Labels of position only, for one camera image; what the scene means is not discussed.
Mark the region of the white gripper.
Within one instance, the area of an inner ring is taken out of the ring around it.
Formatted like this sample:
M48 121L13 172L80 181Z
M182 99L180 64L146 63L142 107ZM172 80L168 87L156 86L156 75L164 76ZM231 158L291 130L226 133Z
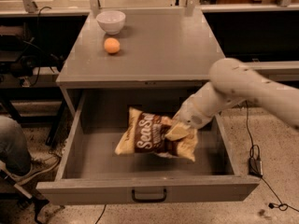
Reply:
M189 134L190 126L194 129L205 127L212 119L209 113L211 102L209 97L193 94L187 98L174 116L175 122L164 137L170 141L185 138Z

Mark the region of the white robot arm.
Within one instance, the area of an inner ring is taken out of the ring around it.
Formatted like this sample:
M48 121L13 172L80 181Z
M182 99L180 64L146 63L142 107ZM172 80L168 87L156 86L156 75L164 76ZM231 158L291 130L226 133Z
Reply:
M220 59L209 69L209 81L187 98L165 137L171 141L188 130L205 127L226 108L250 101L294 129L299 128L299 90L261 76L237 59Z

